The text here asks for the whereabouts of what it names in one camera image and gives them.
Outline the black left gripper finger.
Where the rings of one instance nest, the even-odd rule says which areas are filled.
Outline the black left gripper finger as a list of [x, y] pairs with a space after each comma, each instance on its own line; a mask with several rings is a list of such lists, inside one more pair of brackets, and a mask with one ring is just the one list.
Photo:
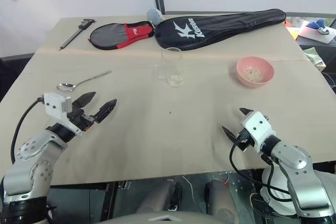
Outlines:
[[101, 123], [115, 108], [117, 99], [106, 102], [93, 116], [96, 123]]
[[91, 102], [96, 92], [87, 92], [74, 101], [74, 107], [81, 109]]

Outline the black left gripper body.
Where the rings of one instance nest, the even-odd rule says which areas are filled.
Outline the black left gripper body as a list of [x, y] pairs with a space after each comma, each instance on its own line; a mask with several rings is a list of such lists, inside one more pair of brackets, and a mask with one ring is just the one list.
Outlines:
[[74, 101], [72, 103], [72, 111], [67, 113], [67, 118], [81, 131], [87, 131], [94, 124], [95, 119], [93, 116], [85, 115], [83, 107], [84, 105], [80, 102]]

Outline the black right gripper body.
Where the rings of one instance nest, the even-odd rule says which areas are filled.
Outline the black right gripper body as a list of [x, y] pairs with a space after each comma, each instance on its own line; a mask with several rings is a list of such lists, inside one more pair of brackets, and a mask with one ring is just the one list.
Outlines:
[[242, 129], [236, 137], [235, 145], [244, 152], [247, 147], [252, 146], [254, 147], [255, 142], [251, 136], [251, 134], [246, 130]]

